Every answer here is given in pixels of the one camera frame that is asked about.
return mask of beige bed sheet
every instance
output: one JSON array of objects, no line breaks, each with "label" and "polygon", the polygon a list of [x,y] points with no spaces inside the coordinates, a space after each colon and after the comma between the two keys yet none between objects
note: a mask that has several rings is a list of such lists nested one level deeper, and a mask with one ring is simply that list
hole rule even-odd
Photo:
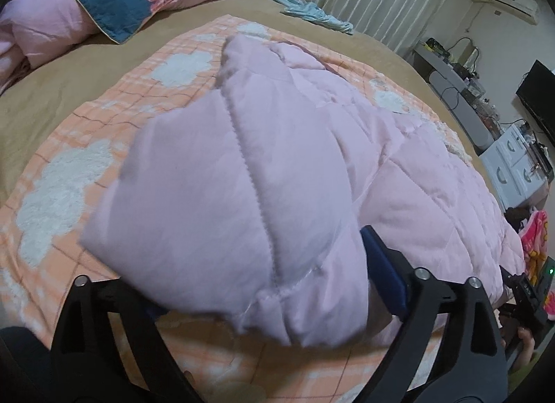
[{"label": "beige bed sheet", "polygon": [[0,205],[46,137],[76,107],[101,96],[177,35],[225,14],[264,24],[320,44],[374,67],[420,98],[459,137],[477,171],[486,172],[457,121],[424,80],[402,58],[375,39],[330,31],[280,13],[271,0],[222,0],[183,11],[160,13],[126,44],[96,35],[64,56],[32,72],[0,97]]}]

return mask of television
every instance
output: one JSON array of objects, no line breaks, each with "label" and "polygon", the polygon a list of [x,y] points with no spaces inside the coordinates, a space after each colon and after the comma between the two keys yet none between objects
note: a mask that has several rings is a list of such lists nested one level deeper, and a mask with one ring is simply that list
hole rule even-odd
[{"label": "television", "polygon": [[555,74],[537,60],[518,87],[517,96],[555,145]]}]

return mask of crumpled cloth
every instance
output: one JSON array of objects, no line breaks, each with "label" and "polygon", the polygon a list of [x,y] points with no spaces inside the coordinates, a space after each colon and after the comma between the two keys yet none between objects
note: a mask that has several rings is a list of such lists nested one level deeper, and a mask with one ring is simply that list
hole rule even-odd
[{"label": "crumpled cloth", "polygon": [[284,15],[302,18],[314,24],[318,24],[334,31],[352,35],[353,25],[345,21],[326,14],[314,2],[304,2],[303,0],[274,0],[279,2],[285,9],[281,11]]}]

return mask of silver bolt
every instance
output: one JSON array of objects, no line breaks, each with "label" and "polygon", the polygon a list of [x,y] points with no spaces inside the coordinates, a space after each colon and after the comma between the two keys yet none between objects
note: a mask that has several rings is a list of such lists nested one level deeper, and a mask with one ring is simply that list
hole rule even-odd
[{"label": "silver bolt", "polygon": [[417,278],[422,279],[424,281],[426,281],[430,277],[430,274],[429,274],[428,270],[423,269],[423,268],[416,269],[415,270],[415,275],[416,275]]},{"label": "silver bolt", "polygon": [[79,275],[75,278],[75,281],[73,281],[73,285],[75,285],[76,287],[81,287],[87,284],[88,282],[89,282],[89,277],[87,275]]},{"label": "silver bolt", "polygon": [[468,282],[470,283],[470,285],[472,287],[474,287],[475,289],[479,289],[480,287],[482,287],[482,281],[480,281],[478,278],[476,278],[475,276],[471,276],[468,278]]}]

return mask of white wall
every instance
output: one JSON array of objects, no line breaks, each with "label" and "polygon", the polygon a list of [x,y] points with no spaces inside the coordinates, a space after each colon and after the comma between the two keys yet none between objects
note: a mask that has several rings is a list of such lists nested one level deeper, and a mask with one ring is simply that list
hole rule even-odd
[{"label": "white wall", "polygon": [[[486,89],[486,97],[496,106],[500,122],[525,118],[536,131],[540,129],[523,108],[515,92],[523,74],[530,70],[536,60],[549,69],[555,69],[555,14],[544,0],[538,3],[541,13],[537,26],[504,12],[498,16],[495,14],[497,9],[489,4],[473,4],[447,42],[451,46],[462,36],[470,36],[480,50],[476,66],[480,82]],[[465,32],[470,25],[470,32]],[[538,139],[548,146],[550,158],[555,162],[553,145],[544,135],[539,134]],[[550,244],[554,245],[555,189],[550,193],[545,209],[553,217],[549,237]],[[555,257],[555,247],[550,248],[550,254]]]},{"label": "white wall", "polygon": [[433,36],[445,48],[451,47],[454,43],[451,42],[454,32],[472,5],[471,0],[446,0],[426,27],[421,39],[426,41]]}]

